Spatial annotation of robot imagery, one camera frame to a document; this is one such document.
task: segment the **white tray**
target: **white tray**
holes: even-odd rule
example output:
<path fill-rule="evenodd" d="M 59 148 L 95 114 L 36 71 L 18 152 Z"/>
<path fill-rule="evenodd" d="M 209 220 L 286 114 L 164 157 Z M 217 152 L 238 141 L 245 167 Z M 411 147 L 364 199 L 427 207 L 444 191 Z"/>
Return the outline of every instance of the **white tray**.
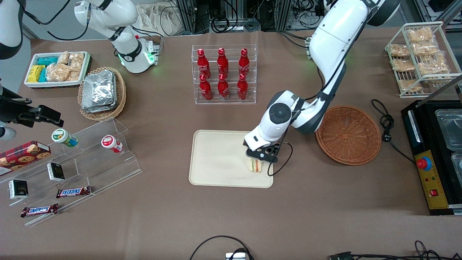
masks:
<path fill-rule="evenodd" d="M 51 53 L 38 53 L 34 54 L 32 61 L 29 64 L 29 69 L 27 70 L 26 77 L 24 79 L 24 85 L 30 88 L 57 88 L 57 87 L 69 87 L 69 86 L 78 86 L 84 80 L 86 70 L 88 68 L 88 63 L 90 62 L 90 54 L 86 51 L 72 51 L 77 53 L 84 54 L 84 63 L 82 64 L 82 69 L 80 69 L 80 76 L 78 80 L 74 81 L 63 81 L 63 82 L 27 82 L 27 78 L 30 74 L 30 70 L 33 65 L 37 65 L 38 58 L 44 57 L 59 57 L 62 52 L 51 52 Z"/>
<path fill-rule="evenodd" d="M 198 130 L 194 133 L 189 182 L 193 185 L 269 188 L 269 163 L 261 173 L 251 172 L 247 149 L 242 145 L 245 131 Z"/>

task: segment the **snickers bar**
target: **snickers bar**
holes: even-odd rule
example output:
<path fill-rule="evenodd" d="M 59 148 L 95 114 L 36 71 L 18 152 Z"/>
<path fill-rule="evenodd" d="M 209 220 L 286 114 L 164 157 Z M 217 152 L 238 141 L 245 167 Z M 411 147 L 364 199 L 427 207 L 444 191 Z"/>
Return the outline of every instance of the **snickers bar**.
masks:
<path fill-rule="evenodd" d="M 82 188 L 67 189 L 67 190 L 58 190 L 58 194 L 56 195 L 56 198 L 88 195 L 90 193 L 91 193 L 90 186 L 86 186 Z"/>
<path fill-rule="evenodd" d="M 38 207 L 38 208 L 28 208 L 25 207 L 21 212 L 21 217 L 31 217 L 35 215 L 47 214 L 47 213 L 58 213 L 58 204 L 54 204 L 52 206 L 46 207 Z"/>

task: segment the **red switch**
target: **red switch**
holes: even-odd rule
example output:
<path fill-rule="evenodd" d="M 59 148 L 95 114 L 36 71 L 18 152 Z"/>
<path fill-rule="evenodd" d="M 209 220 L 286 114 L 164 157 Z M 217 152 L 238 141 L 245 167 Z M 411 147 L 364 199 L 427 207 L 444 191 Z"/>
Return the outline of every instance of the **red switch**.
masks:
<path fill-rule="evenodd" d="M 417 167 L 419 169 L 425 169 L 425 168 L 427 168 L 427 166 L 428 166 L 427 160 L 425 160 L 423 158 L 417 160 Z"/>

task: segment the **cookie box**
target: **cookie box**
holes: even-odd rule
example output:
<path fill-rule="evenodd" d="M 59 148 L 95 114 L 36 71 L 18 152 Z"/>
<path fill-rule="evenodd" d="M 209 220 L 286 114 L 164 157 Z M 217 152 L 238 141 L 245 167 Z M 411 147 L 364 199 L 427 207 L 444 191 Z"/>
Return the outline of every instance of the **cookie box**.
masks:
<path fill-rule="evenodd" d="M 0 176 L 50 155 L 50 147 L 37 141 L 30 141 L 0 153 Z"/>
<path fill-rule="evenodd" d="M 32 57 L 32 61 L 30 62 L 29 69 L 27 70 L 24 85 L 30 88 L 61 88 L 61 87 L 78 87 L 80 83 L 84 80 L 85 75 L 87 74 L 87 70 L 90 63 L 90 54 L 86 51 L 70 51 L 70 52 L 78 52 L 84 54 L 84 63 L 82 64 L 82 69 L 80 70 L 79 79 L 74 81 L 63 81 L 63 82 L 27 82 L 27 77 L 32 70 L 33 65 L 37 65 L 38 58 L 46 58 L 46 57 L 59 57 L 62 52 L 51 52 L 51 53 L 37 53 L 34 54 Z"/>

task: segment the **red emergency stop button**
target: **red emergency stop button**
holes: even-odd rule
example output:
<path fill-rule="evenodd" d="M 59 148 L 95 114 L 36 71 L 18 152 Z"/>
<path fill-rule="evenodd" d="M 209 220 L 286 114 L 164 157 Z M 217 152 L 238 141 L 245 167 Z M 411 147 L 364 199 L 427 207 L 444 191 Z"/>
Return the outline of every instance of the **red emergency stop button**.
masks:
<path fill-rule="evenodd" d="M 432 168 L 432 161 L 430 158 L 424 156 L 417 160 L 416 162 L 417 168 L 423 169 L 424 171 L 428 171 Z"/>

